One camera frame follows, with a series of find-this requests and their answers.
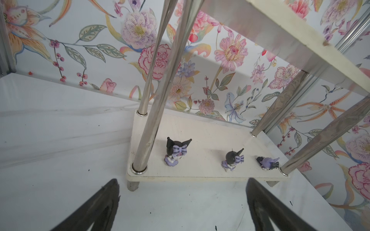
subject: shelf leg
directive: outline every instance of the shelf leg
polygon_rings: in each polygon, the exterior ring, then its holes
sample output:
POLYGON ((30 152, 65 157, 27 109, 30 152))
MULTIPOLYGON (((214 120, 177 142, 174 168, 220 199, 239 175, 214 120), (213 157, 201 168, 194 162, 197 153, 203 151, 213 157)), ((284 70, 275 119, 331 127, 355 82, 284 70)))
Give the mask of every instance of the shelf leg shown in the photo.
POLYGON ((131 192, 135 191, 136 189, 138 189, 139 183, 140 182, 127 181, 127 188, 128 188, 128 190, 130 190, 131 192))
POLYGON ((266 114, 262 117, 257 126, 251 131, 253 137, 265 130, 272 121, 276 119, 277 116, 282 112, 282 110, 289 104, 289 101, 293 98, 295 92, 299 89, 299 86, 308 76, 308 73, 305 71, 300 71, 297 76, 289 83, 288 86, 281 92, 277 97, 275 102, 267 110, 266 114))
POLYGON ((142 94, 141 102, 139 105, 139 109, 137 111, 137 113, 141 116, 148 115, 148 103, 149 103, 149 98, 150 98, 150 89, 152 85, 152 76, 153 76, 153 70, 154 70, 154 65, 155 65, 155 59, 157 58, 159 44, 161 43, 162 36, 164 34, 164 31, 167 28, 169 19, 171 18, 172 13, 174 12, 176 3, 177 3, 177 0, 165 0, 163 4, 161 23, 159 24, 159 31, 158 31, 157 41, 154 47, 152 63, 150 64, 148 77, 145 82, 145 87, 144 87, 144 91, 142 94))
MULTIPOLYGON (((297 152, 280 171, 289 174, 358 124, 370 112, 370 94, 343 112, 297 152)), ((272 187, 277 181, 268 181, 272 187)))
POLYGON ((150 152, 153 148, 155 136, 167 102, 167 97, 172 87, 172 80, 177 72, 177 67, 185 49, 186 42, 188 41, 190 31, 193 28, 195 18, 198 15, 203 1, 204 0, 184 1, 181 22, 176 30, 171 56, 169 58, 169 65, 167 66, 166 72, 158 87, 158 95, 154 99, 154 103, 150 110, 147 123, 145 124, 132 165, 133 170, 138 173, 143 172, 147 168, 150 152))

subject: purple bow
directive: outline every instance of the purple bow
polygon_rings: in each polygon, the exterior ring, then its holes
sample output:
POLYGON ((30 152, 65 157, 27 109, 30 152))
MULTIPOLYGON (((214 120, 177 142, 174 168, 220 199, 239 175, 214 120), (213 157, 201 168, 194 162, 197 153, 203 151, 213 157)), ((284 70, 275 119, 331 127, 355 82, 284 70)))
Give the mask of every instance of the purple bow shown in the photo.
POLYGON ((234 164, 239 164, 244 162, 244 155, 241 156, 235 156, 235 162, 234 164))
POLYGON ((184 145, 182 147, 174 145, 173 146, 174 152, 172 153, 172 155, 177 156, 177 154, 179 154, 179 153, 182 153, 183 156, 186 155, 186 153, 187 153, 186 147, 187 147, 187 145, 184 145))

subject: black figurine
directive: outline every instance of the black figurine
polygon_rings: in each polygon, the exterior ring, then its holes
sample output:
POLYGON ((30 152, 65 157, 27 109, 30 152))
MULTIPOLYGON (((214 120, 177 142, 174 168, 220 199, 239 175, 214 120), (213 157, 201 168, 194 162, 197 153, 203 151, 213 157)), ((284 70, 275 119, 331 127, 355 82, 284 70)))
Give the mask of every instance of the black figurine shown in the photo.
POLYGON ((238 152, 231 151, 226 154, 226 160, 221 162, 221 165, 226 172, 229 170, 234 171, 237 164, 244 162, 244 155, 240 155, 243 150, 244 148, 238 152))
POLYGON ((167 155, 164 157, 164 162, 172 167, 177 165, 179 163, 178 159, 186 155, 186 148, 189 146, 191 140, 192 139, 181 143, 180 141, 173 141, 167 137, 167 155))
POLYGON ((263 156, 257 157, 257 161, 263 170, 277 169, 279 167, 279 159, 280 158, 272 159, 270 157, 263 156))

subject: white shelf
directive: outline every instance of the white shelf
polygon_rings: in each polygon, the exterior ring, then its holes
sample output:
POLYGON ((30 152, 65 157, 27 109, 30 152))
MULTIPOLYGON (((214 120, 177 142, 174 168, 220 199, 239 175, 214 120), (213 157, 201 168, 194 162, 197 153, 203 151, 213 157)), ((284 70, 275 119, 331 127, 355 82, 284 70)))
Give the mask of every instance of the white shelf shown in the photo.
POLYGON ((131 165, 139 145, 141 134, 148 117, 135 113, 132 129, 130 156, 127 166, 129 181, 246 181, 254 177, 263 181, 284 181, 278 169, 262 170, 256 161, 257 156, 273 157, 267 147, 258 138, 253 138, 250 129, 240 126, 229 127, 200 121, 203 118, 188 114, 183 118, 169 114, 165 110, 158 129, 156 140, 149 158, 148 169, 143 175, 135 175, 131 165), (192 139, 186 156, 174 167, 165 164, 167 137, 172 140, 186 141, 192 139), (244 148, 244 163, 236 166, 234 171, 226 172, 221 166, 225 155, 232 149, 244 148))
POLYGON ((202 11, 297 68, 366 96, 370 79, 277 0, 205 0, 202 11))

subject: white marble surface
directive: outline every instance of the white marble surface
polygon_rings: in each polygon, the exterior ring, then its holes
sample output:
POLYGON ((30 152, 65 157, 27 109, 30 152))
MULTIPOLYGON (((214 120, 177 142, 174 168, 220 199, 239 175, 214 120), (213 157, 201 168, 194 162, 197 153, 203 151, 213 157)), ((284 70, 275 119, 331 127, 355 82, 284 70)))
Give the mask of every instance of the white marble surface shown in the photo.
MULTIPOLYGON (((50 230, 112 178, 121 195, 112 230, 254 230, 246 182, 142 182, 127 190, 137 106, 22 75, 1 78, 0 230, 50 230)), ((258 138, 287 160, 264 133, 258 138)), ((273 188, 261 183, 317 230, 351 230, 297 170, 273 188)))

